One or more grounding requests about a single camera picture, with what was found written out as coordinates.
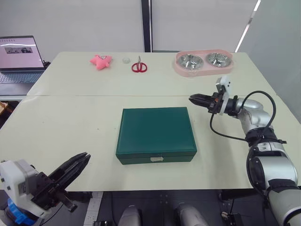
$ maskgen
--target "laptop keyboard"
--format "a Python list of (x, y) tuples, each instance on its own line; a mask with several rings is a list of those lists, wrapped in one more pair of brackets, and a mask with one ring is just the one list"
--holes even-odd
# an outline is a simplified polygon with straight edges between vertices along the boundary
[(0, 73), (0, 83), (27, 83), (36, 82), (42, 72), (34, 73)]

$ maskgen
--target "stainless steel bowl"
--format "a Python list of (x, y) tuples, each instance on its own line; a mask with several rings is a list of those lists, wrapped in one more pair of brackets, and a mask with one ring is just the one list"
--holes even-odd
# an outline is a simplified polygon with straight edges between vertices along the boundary
[(189, 70), (196, 70), (203, 65), (204, 61), (199, 56), (186, 54), (180, 56), (179, 59), (177, 60), (177, 63), (182, 68), (189, 69)]
[(232, 62), (230, 57), (222, 53), (209, 53), (206, 59), (209, 64), (215, 67), (227, 67)]

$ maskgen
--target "pink bowl tray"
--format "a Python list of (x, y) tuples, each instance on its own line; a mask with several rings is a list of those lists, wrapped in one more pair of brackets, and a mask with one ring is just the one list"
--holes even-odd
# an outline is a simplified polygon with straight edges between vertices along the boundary
[[(195, 77), (195, 76), (212, 75), (212, 74), (228, 74), (232, 71), (233, 61), (227, 67), (215, 67), (209, 64), (206, 59), (209, 53), (222, 53), (232, 59), (232, 54), (222, 49), (182, 51), (182, 52), (178, 52), (177, 55), (175, 55), (174, 70), (179, 75), (184, 77)], [(196, 70), (182, 68), (180, 65), (177, 64), (177, 61), (180, 56), (186, 54), (192, 54), (202, 58), (202, 60), (204, 61), (203, 66)]]

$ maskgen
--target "laptop screen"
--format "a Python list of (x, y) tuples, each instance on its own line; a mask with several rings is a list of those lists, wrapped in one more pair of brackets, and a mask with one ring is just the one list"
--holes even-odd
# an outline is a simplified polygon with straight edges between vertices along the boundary
[(43, 68), (33, 36), (0, 37), (0, 70)]

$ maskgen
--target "red scissors handle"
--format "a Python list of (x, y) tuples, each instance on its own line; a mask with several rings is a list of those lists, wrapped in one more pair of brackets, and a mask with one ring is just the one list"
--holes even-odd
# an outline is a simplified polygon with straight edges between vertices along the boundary
[(135, 63), (132, 65), (132, 71), (133, 72), (146, 72), (147, 71), (147, 66), (145, 63), (141, 63), (141, 62), (138, 62), (138, 63)]

